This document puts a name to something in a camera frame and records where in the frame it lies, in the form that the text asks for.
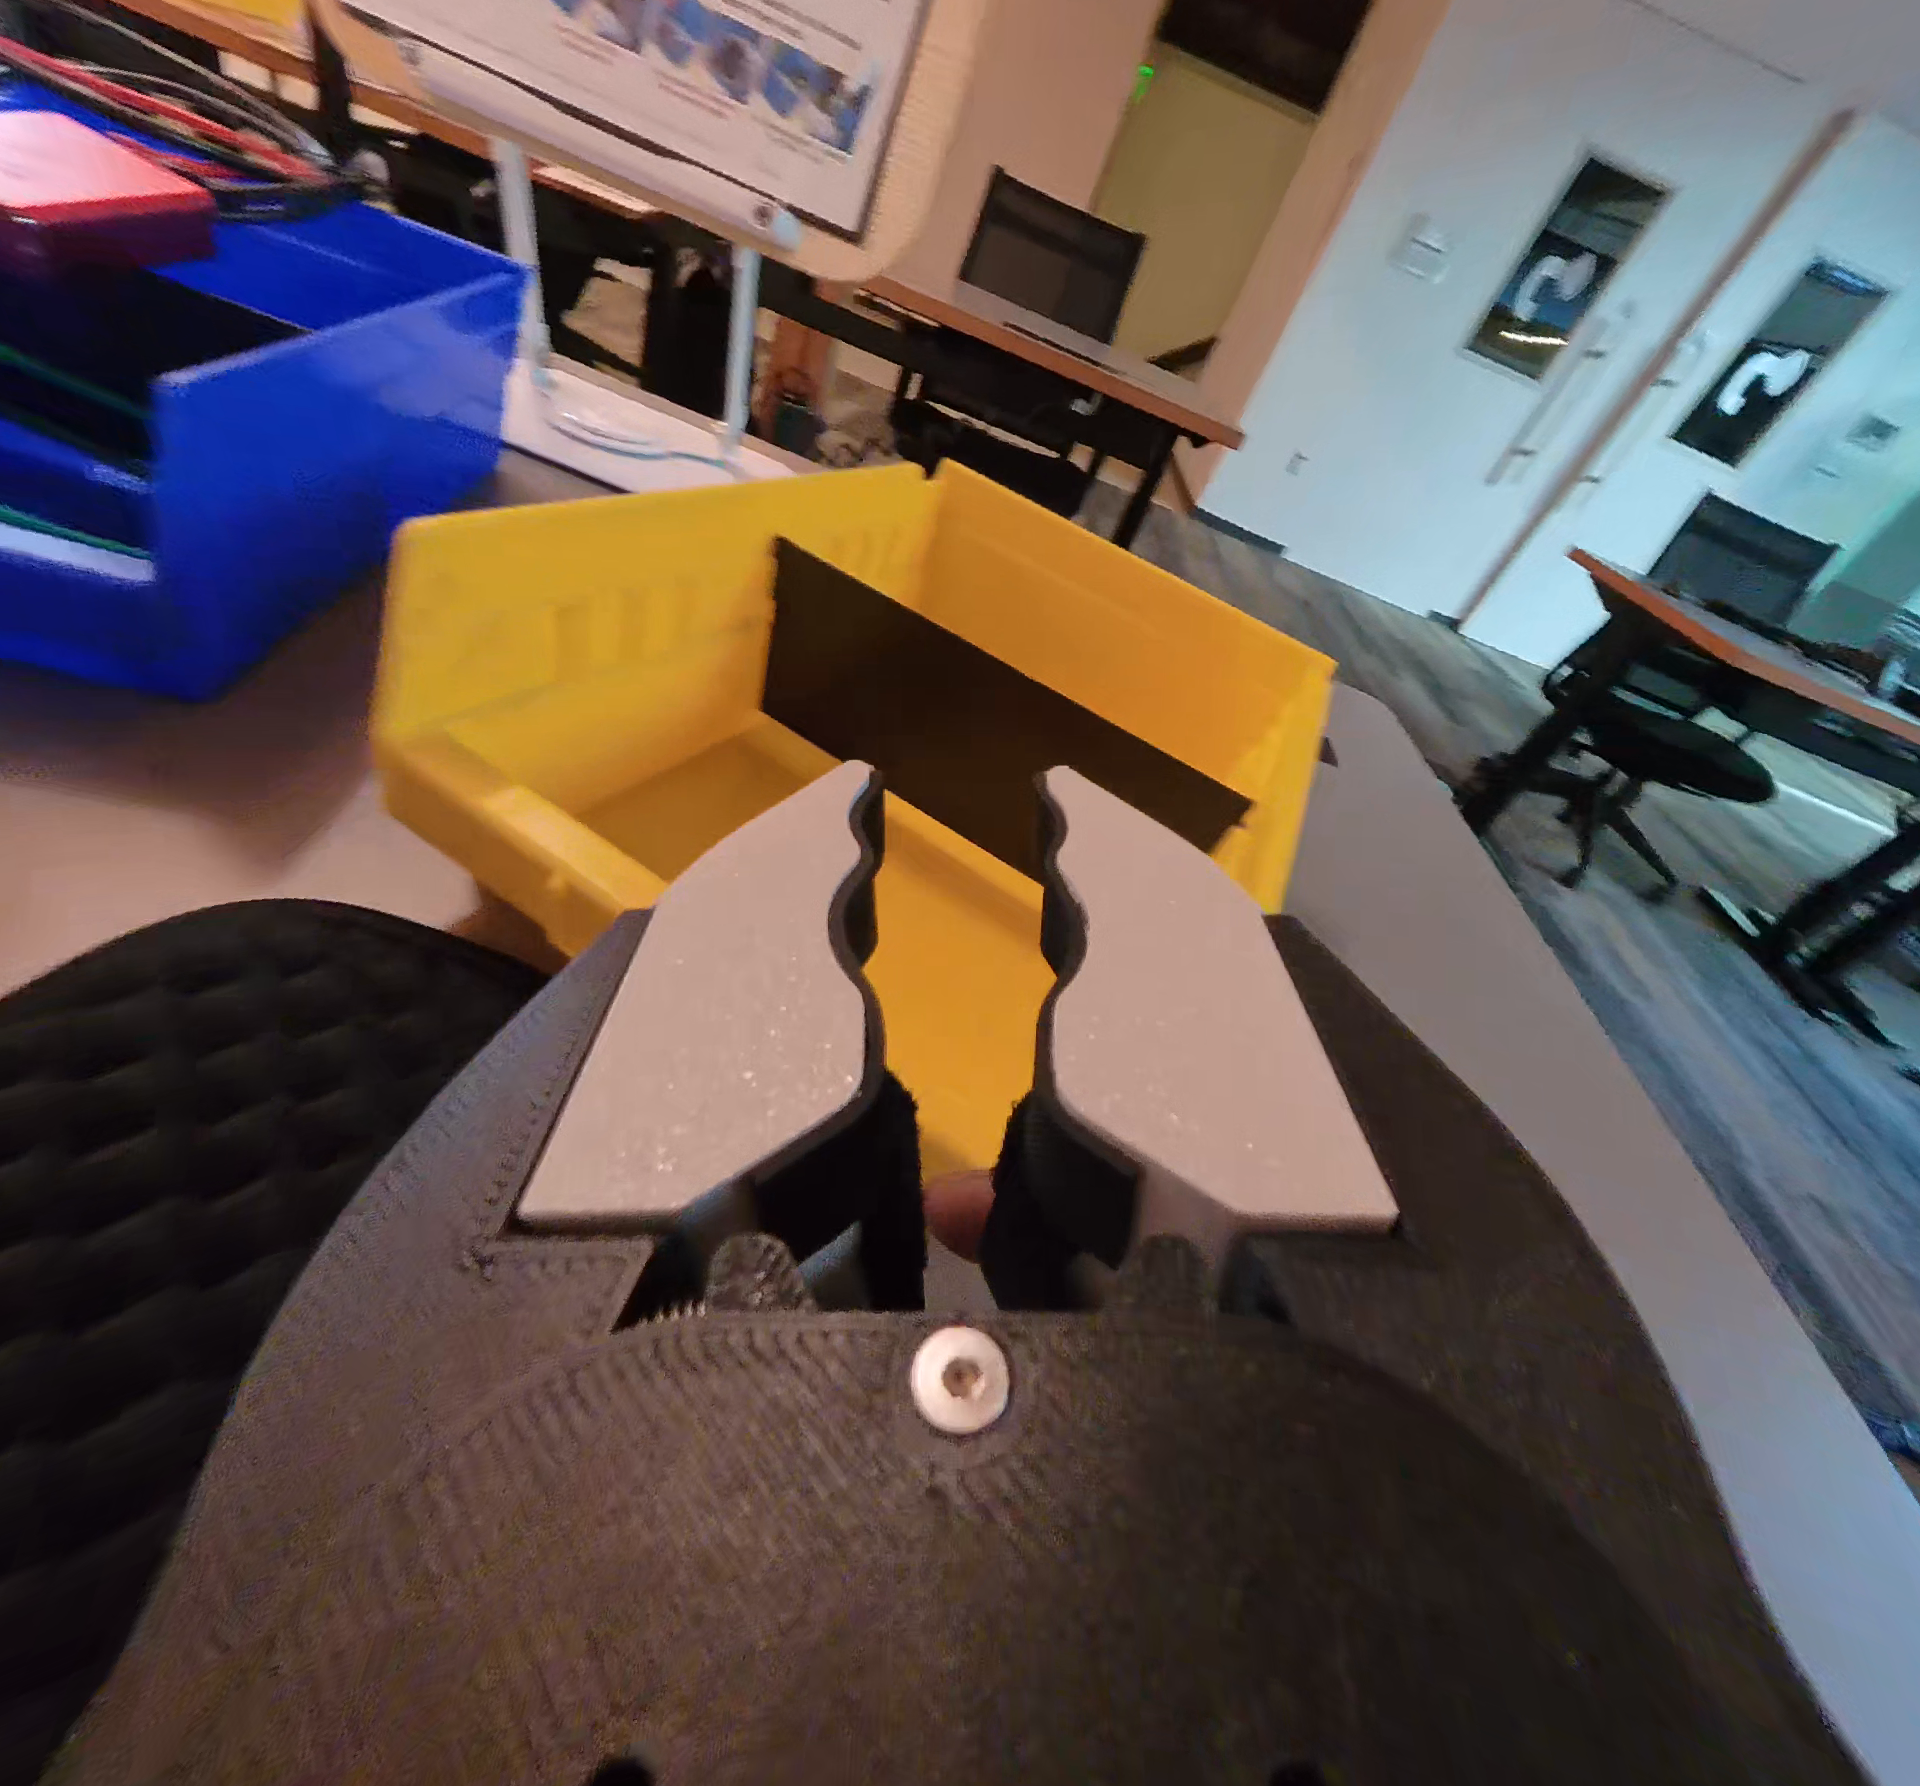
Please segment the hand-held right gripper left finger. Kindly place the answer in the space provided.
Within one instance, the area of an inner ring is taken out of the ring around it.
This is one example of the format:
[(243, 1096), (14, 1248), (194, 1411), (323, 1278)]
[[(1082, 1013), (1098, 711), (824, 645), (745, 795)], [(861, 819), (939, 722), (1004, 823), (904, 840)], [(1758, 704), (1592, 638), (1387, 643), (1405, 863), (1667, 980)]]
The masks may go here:
[(884, 782), (845, 762), (643, 918), (515, 1201), (531, 1236), (921, 1232), (921, 1150), (867, 964)]

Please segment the instruction board on white stand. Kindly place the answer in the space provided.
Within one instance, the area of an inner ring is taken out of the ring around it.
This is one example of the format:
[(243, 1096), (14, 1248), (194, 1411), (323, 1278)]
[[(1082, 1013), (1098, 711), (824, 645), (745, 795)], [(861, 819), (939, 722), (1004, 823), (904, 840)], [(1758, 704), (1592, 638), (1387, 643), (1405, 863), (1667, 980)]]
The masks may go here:
[[(756, 475), (762, 272), (863, 284), (924, 224), (967, 89), (969, 0), (301, 0), (312, 52), (485, 143), (524, 279), (507, 440), (648, 487)], [(622, 427), (554, 351), (535, 167), (680, 221), (727, 258), (722, 399)]]

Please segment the wooden top office table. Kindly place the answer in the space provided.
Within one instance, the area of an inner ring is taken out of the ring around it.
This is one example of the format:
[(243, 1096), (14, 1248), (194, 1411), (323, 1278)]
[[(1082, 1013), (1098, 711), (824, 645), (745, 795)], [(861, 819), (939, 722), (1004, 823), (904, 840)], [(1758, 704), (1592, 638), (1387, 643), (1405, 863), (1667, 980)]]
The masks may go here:
[(1883, 1028), (1854, 977), (1916, 931), (1916, 714), (1788, 641), (1681, 598), (1592, 551), (1572, 548), (1569, 560), (1589, 574), (1610, 616), (1631, 629), (1646, 624), (1656, 643), (1687, 648), (1731, 672), (1740, 685), (1740, 721), (1750, 733), (1829, 767), (1876, 777), (1904, 795), (1904, 814), (1886, 840), (1799, 893), (1780, 912), (1711, 886), (1700, 888), (1699, 899), (1801, 1011), (1854, 1030), (1893, 1054), (1896, 1071), (1915, 1082), (1916, 1043)]
[(805, 277), (787, 318), (896, 370), (889, 418), (901, 452), (956, 463), (1068, 520), (1111, 465), (1137, 484), (1113, 541), (1135, 551), (1181, 447), (1237, 451), (1243, 428), (1199, 385), (1123, 355), (971, 283)]

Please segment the blue plastic bin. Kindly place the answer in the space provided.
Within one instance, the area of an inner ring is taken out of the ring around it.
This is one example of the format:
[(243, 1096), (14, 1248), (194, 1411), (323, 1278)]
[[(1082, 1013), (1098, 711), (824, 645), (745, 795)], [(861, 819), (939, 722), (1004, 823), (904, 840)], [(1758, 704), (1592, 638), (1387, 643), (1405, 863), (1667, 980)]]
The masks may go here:
[(349, 204), (5, 272), (2, 657), (223, 695), (502, 451), (527, 272)]

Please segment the black quilted wrist pad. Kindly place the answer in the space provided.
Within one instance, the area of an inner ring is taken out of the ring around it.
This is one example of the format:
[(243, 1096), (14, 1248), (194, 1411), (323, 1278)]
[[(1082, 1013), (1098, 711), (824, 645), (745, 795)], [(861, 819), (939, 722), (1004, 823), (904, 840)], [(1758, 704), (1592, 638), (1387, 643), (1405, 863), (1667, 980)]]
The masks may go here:
[(36, 1783), (349, 1201), (553, 971), (326, 901), (112, 938), (5, 996), (2, 1781)]

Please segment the red network switch box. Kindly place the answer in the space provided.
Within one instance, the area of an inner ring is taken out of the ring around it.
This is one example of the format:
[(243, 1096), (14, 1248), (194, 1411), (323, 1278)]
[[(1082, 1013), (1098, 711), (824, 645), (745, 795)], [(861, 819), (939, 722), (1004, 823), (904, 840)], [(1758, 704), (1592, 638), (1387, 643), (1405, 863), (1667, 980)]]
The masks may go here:
[(56, 113), (2, 116), (2, 271), (51, 281), (80, 268), (210, 261), (218, 203), (133, 143)]

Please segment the dark door window with logo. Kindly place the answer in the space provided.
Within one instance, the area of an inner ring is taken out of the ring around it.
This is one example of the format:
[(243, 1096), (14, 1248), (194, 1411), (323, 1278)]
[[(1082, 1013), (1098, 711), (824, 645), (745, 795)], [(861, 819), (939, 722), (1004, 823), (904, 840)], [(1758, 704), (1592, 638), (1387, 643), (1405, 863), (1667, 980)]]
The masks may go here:
[(1669, 208), (1667, 180), (1589, 152), (1464, 340), (1478, 363), (1544, 382), (1595, 302)]
[(1889, 301), (1889, 287), (1817, 258), (1702, 389), (1669, 440), (1739, 469)]

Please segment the black office chair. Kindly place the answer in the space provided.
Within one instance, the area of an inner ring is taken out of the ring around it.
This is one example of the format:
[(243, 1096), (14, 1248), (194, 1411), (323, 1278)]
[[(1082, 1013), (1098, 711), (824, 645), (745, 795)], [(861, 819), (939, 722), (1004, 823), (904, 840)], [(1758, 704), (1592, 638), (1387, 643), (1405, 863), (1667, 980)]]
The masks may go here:
[(1061, 203), (996, 167), (956, 281), (1109, 346), (1144, 251), (1143, 232)]
[[(1836, 551), (1739, 502), (1704, 495), (1652, 563), (1646, 583), (1779, 641)], [(1675, 870), (1635, 819), (1648, 789), (1744, 809), (1774, 801), (1774, 777), (1747, 751), (1744, 739), (1726, 739), (1704, 722), (1709, 714), (1735, 714), (1740, 700), (1740, 685), (1722, 665), (1677, 643), (1620, 677), (1592, 722), (1569, 741), (1572, 754), (1601, 768), (1578, 774), (1554, 767), (1537, 785), (1538, 795), (1560, 801), (1559, 823), (1576, 845), (1560, 886), (1587, 881), (1597, 843), (1608, 835), (1655, 874), (1661, 901), (1675, 895)]]

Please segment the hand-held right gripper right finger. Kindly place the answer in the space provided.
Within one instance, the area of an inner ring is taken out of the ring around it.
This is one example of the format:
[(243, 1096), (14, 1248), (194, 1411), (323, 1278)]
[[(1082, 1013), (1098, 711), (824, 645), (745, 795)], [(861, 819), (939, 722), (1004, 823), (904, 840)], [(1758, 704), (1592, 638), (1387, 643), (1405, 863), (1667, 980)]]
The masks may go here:
[(1040, 795), (1047, 1222), (1068, 1240), (1391, 1235), (1398, 1201), (1259, 903), (1075, 768)]

